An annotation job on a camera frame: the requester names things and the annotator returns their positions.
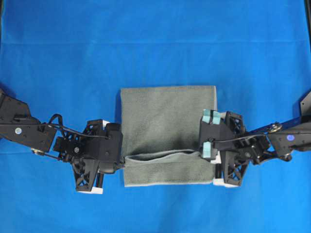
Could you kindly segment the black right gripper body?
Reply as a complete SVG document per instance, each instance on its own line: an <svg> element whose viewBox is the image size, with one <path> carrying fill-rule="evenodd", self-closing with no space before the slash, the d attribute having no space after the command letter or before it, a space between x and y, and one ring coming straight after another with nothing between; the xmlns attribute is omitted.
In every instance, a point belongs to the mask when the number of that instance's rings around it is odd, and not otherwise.
<svg viewBox="0 0 311 233"><path fill-rule="evenodd" d="M219 151L221 163L216 164L213 184L238 187L250 163L259 165L270 158L270 143L264 133L248 133L242 116L236 113L227 112L223 121L235 138L218 142L233 142L234 148Z"/></svg>

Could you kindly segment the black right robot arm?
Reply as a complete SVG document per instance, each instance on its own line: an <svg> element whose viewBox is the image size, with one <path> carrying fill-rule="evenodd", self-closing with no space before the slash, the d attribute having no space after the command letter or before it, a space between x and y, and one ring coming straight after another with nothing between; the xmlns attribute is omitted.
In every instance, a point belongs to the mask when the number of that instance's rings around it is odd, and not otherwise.
<svg viewBox="0 0 311 233"><path fill-rule="evenodd" d="M250 163L260 165L272 159L289 162L292 151L310 149L310 115L247 131L241 115L203 110L199 151L202 159L215 165L214 185L241 186Z"/></svg>

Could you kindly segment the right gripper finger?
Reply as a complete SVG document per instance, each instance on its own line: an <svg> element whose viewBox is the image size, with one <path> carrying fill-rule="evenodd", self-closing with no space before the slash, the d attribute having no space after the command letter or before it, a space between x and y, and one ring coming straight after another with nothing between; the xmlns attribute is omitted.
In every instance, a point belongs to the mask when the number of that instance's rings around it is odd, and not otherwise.
<svg viewBox="0 0 311 233"><path fill-rule="evenodd" d="M213 147L211 142L204 142L202 147L201 157L212 164L220 164L220 152Z"/></svg>
<svg viewBox="0 0 311 233"><path fill-rule="evenodd" d="M207 124L220 124L221 120L224 120L226 112L218 112L211 109L204 109L201 122Z"/></svg>

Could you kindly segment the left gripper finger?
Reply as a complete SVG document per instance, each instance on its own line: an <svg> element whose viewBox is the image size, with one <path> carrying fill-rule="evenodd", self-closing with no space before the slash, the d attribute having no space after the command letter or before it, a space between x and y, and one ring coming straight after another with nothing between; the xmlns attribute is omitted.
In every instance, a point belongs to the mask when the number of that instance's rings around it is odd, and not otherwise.
<svg viewBox="0 0 311 233"><path fill-rule="evenodd" d="M105 174L114 174L124 168L123 162L105 162L81 158L77 160L77 191L86 194L103 194Z"/></svg>
<svg viewBox="0 0 311 233"><path fill-rule="evenodd" d="M103 130L105 133L111 133L114 130L114 123L103 120Z"/></svg>

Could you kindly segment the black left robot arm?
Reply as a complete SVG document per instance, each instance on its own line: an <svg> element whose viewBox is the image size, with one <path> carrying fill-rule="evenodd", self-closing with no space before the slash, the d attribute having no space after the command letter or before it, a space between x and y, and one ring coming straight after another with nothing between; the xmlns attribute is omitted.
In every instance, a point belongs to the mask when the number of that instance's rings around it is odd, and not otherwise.
<svg viewBox="0 0 311 233"><path fill-rule="evenodd" d="M31 115L28 104L3 91L0 136L41 156L49 156L50 150L57 152L56 160L71 164L75 189L80 193L102 194L104 175L124 167L120 124L91 120L80 133L65 127L60 114L42 123Z"/></svg>

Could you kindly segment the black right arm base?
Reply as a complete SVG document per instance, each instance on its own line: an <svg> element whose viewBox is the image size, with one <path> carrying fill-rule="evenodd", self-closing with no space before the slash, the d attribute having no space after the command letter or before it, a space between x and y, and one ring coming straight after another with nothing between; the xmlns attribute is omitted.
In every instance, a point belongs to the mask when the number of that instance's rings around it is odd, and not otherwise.
<svg viewBox="0 0 311 233"><path fill-rule="evenodd" d="M311 114L311 91L304 94L299 101L300 116L307 116Z"/></svg>

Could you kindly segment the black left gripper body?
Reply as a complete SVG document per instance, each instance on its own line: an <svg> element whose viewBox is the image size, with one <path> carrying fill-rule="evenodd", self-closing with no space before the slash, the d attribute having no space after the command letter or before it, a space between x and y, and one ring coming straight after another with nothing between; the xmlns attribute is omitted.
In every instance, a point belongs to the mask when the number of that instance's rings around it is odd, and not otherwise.
<svg viewBox="0 0 311 233"><path fill-rule="evenodd" d="M87 134L63 129L62 136L57 137L53 150L58 152L58 158L71 164L75 189L77 191L77 160L81 158L92 159L85 155Z"/></svg>

